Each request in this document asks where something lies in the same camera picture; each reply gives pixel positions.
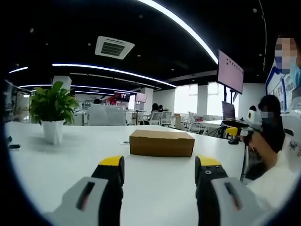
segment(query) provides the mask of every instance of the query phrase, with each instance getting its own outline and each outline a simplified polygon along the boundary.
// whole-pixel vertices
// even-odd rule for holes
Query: white table
[[[222,123],[222,120],[214,120],[214,121],[200,121],[199,122],[202,126],[205,126],[203,135],[205,135],[208,131],[208,128],[219,128]]]
[[[136,129],[180,132],[161,126],[64,126],[63,142],[48,145],[38,124],[10,122],[8,134],[19,151],[10,151],[21,185],[41,212],[53,211],[63,193],[109,156],[125,157],[120,221],[123,226],[183,226],[198,224],[194,163],[197,154],[216,158],[230,177],[240,178],[244,145],[189,133],[195,138],[191,158],[130,155],[129,140]]]

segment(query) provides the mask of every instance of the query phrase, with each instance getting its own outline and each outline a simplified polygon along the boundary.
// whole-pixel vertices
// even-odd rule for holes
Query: window
[[[198,85],[178,86],[175,89],[174,112],[188,114],[197,113],[198,107]]]
[[[227,102],[231,103],[231,92],[227,88]],[[238,117],[238,104],[239,104],[239,95],[234,101],[235,107],[235,116]],[[222,116],[222,101],[224,100],[224,86],[217,83],[211,82],[208,84],[208,98],[207,98],[207,114],[208,115],[217,115]]]

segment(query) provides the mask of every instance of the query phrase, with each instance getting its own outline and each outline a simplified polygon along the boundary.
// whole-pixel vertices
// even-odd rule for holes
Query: black ceiling
[[[158,0],[157,3],[184,20],[216,56],[220,49],[236,61],[245,70],[244,82],[265,82],[279,32],[275,5],[262,5],[267,22],[267,64],[263,70],[265,26],[258,0]],[[19,19],[9,30],[8,71],[29,68],[8,75],[16,85],[49,84],[53,75],[69,75],[74,85],[132,90],[144,87],[133,83],[140,82],[161,89],[171,88],[132,75],[52,67],[52,63],[96,65],[161,81],[217,69],[215,62],[185,30],[137,0],[55,0],[18,6],[15,15]],[[123,60],[97,56],[98,36],[129,41],[135,47]],[[212,75],[171,84],[206,84],[215,80],[216,75]]]

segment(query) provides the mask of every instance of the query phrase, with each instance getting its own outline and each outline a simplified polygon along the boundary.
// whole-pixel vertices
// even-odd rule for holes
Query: brown cardboard box
[[[191,157],[194,138],[188,133],[137,129],[130,135],[131,154],[160,157]]]

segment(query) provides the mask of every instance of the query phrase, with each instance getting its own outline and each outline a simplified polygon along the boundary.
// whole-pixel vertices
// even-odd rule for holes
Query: ceiling air conditioner
[[[95,55],[123,60],[135,44],[114,38],[98,36]]]

